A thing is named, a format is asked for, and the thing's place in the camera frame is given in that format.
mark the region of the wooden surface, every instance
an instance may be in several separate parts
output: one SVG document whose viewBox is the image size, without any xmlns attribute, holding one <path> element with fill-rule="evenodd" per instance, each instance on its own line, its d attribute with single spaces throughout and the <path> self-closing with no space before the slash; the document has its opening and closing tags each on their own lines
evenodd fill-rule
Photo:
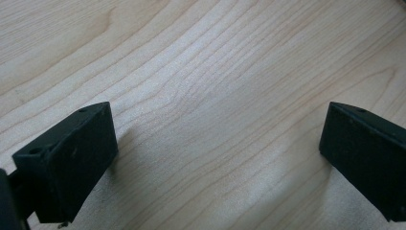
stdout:
<svg viewBox="0 0 406 230">
<path fill-rule="evenodd" d="M 406 127 L 405 9 L 1 1 L 0 167 L 110 101 L 120 157 L 67 229 L 405 229 L 318 151 L 330 101 Z"/>
</svg>

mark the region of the black plastic part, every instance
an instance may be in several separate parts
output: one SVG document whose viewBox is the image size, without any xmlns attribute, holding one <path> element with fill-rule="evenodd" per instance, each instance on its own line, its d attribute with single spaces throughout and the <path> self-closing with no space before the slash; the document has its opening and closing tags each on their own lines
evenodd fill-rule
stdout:
<svg viewBox="0 0 406 230">
<path fill-rule="evenodd" d="M 20 217 L 6 172 L 0 169 L 0 228 L 29 229 L 27 222 Z"/>
<path fill-rule="evenodd" d="M 369 111 L 330 103 L 321 154 L 387 221 L 406 220 L 406 130 Z"/>
<path fill-rule="evenodd" d="M 109 103 L 73 113 L 12 158 L 17 167 L 10 181 L 22 218 L 36 212 L 42 223 L 72 222 L 118 153 Z"/>
</svg>

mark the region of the wooden table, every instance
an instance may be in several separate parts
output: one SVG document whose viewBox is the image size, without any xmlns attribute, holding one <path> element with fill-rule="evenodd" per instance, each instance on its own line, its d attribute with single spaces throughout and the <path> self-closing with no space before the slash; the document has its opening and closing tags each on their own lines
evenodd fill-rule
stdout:
<svg viewBox="0 0 406 230">
<path fill-rule="evenodd" d="M 330 101 L 406 127 L 401 1 L 6 0 L 0 95 L 8 173 L 111 102 L 120 156 L 67 229 L 406 228 L 318 151 Z"/>
</svg>

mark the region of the black bracket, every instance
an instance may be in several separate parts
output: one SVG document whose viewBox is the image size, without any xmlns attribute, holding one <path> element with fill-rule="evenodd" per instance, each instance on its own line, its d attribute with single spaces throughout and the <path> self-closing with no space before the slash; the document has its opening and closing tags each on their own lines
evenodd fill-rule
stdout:
<svg viewBox="0 0 406 230">
<path fill-rule="evenodd" d="M 41 223 L 72 222 L 118 154 L 109 103 L 82 108 L 16 152 L 9 176 L 0 170 L 0 226 L 29 229 Z"/>
<path fill-rule="evenodd" d="M 406 129 L 363 108 L 330 103 L 320 153 L 387 221 L 406 220 Z"/>
</svg>

